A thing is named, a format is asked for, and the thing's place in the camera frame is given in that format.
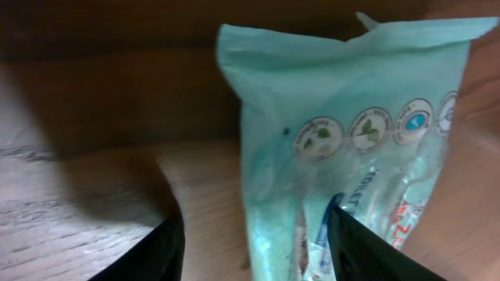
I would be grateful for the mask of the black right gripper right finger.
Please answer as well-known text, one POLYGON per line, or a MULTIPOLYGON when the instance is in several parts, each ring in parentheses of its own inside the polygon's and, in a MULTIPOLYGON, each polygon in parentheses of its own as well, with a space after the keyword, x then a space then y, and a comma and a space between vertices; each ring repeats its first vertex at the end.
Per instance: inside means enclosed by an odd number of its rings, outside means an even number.
POLYGON ((445 281, 339 207, 332 208, 327 227, 337 281, 445 281))

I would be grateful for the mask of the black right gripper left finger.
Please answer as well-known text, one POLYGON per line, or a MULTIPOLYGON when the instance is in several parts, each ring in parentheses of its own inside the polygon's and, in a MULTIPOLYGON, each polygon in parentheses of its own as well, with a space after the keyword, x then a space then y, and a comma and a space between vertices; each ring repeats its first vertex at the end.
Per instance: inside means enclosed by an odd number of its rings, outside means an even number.
POLYGON ((89 281, 180 281, 184 249, 184 220, 176 215, 89 281))

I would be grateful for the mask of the teal snack wrapper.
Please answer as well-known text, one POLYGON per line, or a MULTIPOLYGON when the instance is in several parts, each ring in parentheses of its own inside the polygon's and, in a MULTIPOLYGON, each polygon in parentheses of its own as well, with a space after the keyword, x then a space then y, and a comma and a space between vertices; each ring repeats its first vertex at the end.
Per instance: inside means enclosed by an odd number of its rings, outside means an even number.
POLYGON ((496 17, 379 23, 348 41, 221 26, 216 60, 241 99, 252 276, 337 280, 338 206, 392 247, 420 220, 448 148, 471 42, 496 17))

